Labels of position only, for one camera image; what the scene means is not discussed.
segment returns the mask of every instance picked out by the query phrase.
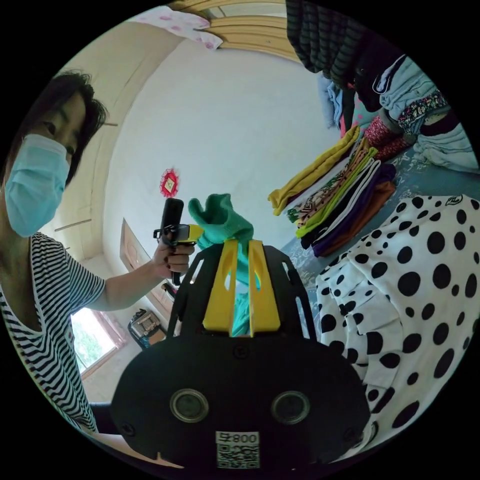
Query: blue bed sheet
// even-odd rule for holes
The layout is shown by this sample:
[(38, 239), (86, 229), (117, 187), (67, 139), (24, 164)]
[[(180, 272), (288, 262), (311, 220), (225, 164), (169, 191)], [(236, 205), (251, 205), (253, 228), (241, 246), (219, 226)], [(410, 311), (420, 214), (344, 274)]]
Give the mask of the blue bed sheet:
[[(291, 258), (305, 285), (315, 321), (319, 315), (315, 290), (317, 275), (338, 255), (353, 247), (361, 237), (377, 229), (390, 216), (402, 198), (411, 198), (416, 195), (455, 196), (463, 194), (480, 201), (480, 177), (478, 175), (437, 167), (431, 163), (414, 159), (414, 153), (411, 148), (389, 162), (397, 169), (394, 179), (396, 190), (382, 209), (348, 244), (325, 258), (316, 258), (310, 248), (304, 250), (297, 238), (281, 249)], [(306, 334), (305, 319), (302, 314), (301, 317), (302, 328)]]

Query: camera lens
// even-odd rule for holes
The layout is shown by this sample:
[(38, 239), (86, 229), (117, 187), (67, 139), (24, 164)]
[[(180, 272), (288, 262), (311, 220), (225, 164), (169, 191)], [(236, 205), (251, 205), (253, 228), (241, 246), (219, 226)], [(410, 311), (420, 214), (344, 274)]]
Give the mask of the camera lens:
[(185, 388), (172, 395), (170, 409), (182, 422), (197, 423), (207, 416), (209, 403), (199, 391)]
[(278, 395), (271, 405), (275, 420), (284, 425), (301, 422), (310, 411), (308, 398), (299, 391), (286, 391)]

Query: wooden door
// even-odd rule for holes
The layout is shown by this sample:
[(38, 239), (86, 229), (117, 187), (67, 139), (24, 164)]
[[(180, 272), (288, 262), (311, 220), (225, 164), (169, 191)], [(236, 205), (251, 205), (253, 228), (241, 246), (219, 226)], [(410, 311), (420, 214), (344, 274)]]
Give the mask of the wooden door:
[[(125, 219), (123, 219), (121, 226), (120, 258), (129, 272), (151, 260)], [(162, 288), (162, 284), (157, 285), (146, 297), (160, 313), (162, 326), (167, 329), (174, 302)]]

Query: woman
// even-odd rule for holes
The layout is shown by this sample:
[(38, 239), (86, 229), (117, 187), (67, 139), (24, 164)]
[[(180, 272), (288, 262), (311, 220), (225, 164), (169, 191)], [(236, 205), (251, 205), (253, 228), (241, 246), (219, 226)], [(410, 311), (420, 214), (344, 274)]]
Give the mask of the woman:
[(1, 175), (0, 306), (19, 355), (62, 416), (97, 440), (152, 462), (120, 435), (98, 433), (76, 362), (71, 315), (84, 307), (132, 306), (172, 272), (185, 273), (194, 249), (173, 251), (160, 243), (150, 262), (105, 281), (38, 232), (53, 219), (106, 117), (89, 75), (65, 72), (50, 81), (23, 120)]

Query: white fabric with black dots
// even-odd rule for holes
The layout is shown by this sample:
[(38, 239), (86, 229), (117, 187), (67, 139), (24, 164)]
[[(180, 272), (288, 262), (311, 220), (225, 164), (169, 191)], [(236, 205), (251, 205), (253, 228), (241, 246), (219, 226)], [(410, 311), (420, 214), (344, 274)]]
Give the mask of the white fabric with black dots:
[(317, 339), (348, 359), (371, 417), (342, 459), (411, 425), (455, 372), (480, 317), (480, 203), (403, 199), (317, 278)]

